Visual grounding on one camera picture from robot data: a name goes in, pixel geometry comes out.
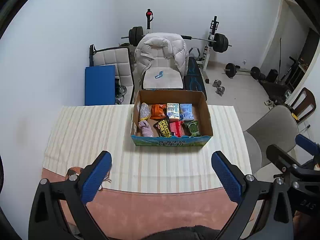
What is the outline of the grey chair at right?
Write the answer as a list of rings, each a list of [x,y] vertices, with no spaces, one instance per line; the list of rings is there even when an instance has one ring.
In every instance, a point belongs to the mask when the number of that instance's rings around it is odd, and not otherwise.
[[[252,173],[257,173],[268,165],[267,147],[275,144],[290,152],[296,145],[299,134],[298,125],[291,112],[285,106],[273,107],[262,118],[244,132]]]

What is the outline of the lilac soft cloth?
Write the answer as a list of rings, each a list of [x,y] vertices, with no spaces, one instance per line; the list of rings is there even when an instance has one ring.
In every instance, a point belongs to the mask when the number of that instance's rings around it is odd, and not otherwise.
[[[138,127],[141,130],[143,137],[153,137],[153,131],[150,124],[146,120],[142,120],[138,123]]]

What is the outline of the white puffer jacket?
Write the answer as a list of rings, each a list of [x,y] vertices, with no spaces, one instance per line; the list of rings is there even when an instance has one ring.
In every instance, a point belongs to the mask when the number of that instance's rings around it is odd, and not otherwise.
[[[149,68],[159,63],[158,59],[169,60],[185,76],[188,71],[189,53],[187,44],[179,34],[151,33],[145,35],[135,49],[137,72],[143,75]]]

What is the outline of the white chair behind table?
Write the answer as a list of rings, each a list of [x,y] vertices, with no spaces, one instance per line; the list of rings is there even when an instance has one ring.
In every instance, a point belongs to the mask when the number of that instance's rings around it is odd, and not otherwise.
[[[163,77],[155,79],[155,76],[163,71]],[[151,61],[150,66],[143,74],[142,89],[183,89],[183,78],[175,66],[174,59],[165,57],[156,57]]]

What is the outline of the barbell on rack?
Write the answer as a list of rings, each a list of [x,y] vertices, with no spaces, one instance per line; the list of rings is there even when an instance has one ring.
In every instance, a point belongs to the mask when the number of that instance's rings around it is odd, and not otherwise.
[[[128,39],[129,44],[133,46],[137,46],[138,43],[141,41],[141,39],[144,37],[143,27],[132,27],[127,36],[121,37],[121,39]],[[218,53],[224,53],[231,45],[229,44],[228,38],[223,34],[216,33],[214,35],[213,39],[204,39],[204,38],[198,38],[198,37],[192,37],[189,35],[181,35],[181,37],[184,40],[200,40],[200,41],[206,41],[207,46],[211,47],[213,51]]]

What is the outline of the light blue tissue pack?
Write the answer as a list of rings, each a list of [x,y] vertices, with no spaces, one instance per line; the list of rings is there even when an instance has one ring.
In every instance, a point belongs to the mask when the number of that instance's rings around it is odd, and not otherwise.
[[[194,120],[193,105],[191,103],[181,103],[180,104],[180,120],[181,121]]]

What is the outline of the white blue tissue pack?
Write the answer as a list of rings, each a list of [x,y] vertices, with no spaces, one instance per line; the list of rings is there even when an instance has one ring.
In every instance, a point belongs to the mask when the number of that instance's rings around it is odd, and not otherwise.
[[[167,116],[170,122],[180,120],[180,105],[178,103],[167,103]]]

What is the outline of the red snack packet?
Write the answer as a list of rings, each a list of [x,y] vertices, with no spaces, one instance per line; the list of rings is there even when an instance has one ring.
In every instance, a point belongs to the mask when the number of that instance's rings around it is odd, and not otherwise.
[[[180,138],[185,135],[182,121],[171,122],[170,123],[170,130],[171,130],[172,136]]]

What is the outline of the white barbell rack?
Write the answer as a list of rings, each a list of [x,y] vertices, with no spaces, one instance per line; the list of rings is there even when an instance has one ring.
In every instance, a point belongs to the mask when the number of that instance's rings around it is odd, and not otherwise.
[[[212,50],[212,44],[215,42],[214,41],[214,35],[217,31],[217,28],[219,26],[219,21],[217,20],[217,16],[215,15],[213,20],[211,21],[210,28],[209,28],[209,34],[208,38],[198,38],[198,37],[191,37],[191,40],[200,40],[200,41],[206,41],[206,45],[204,46],[203,53],[201,54],[199,52],[199,57],[196,60],[196,63],[200,69],[200,72],[202,74],[202,77],[204,79],[204,82],[206,84],[209,84],[209,77],[206,73],[208,63],[209,63],[209,58],[210,58],[210,52]]]

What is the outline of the open cardboard milk box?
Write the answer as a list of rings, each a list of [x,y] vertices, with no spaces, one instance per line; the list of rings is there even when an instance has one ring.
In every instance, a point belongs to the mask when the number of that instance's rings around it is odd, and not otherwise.
[[[140,90],[131,139],[137,146],[204,146],[213,137],[206,97],[192,90]]]

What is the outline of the green seaweed snack packet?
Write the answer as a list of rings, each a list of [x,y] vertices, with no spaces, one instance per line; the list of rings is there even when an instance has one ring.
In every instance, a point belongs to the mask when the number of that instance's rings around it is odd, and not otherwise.
[[[201,133],[199,130],[198,120],[188,120],[183,123],[184,130],[187,136],[190,137],[200,137]]]

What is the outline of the black blue weight bench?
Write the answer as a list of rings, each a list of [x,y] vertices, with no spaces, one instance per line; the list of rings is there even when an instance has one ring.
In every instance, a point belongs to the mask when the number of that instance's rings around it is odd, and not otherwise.
[[[188,71],[186,76],[183,78],[185,90],[199,91],[202,92],[207,99],[206,88],[203,82],[203,77],[197,64],[193,57],[189,58]]]

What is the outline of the white quilted chair at left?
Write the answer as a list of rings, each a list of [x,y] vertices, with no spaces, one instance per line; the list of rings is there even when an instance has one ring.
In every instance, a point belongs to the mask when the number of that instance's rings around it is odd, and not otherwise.
[[[118,46],[97,50],[92,44],[89,46],[89,66],[114,66],[115,79],[120,86],[126,88],[121,104],[129,105],[133,102],[135,82],[129,47]]]

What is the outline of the orange snack packet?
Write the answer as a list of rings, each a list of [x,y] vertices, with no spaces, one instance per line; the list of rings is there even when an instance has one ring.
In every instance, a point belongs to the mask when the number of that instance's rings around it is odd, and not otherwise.
[[[166,104],[154,104],[151,106],[151,116],[152,120],[161,120],[166,117],[165,110],[167,106]]]

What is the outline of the black shoe shine wipes pack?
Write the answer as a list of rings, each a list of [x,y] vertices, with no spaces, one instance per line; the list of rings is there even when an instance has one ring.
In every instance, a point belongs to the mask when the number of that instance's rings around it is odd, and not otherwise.
[[[170,138],[172,136],[170,122],[167,116],[157,121],[153,127],[156,129],[160,137]]]

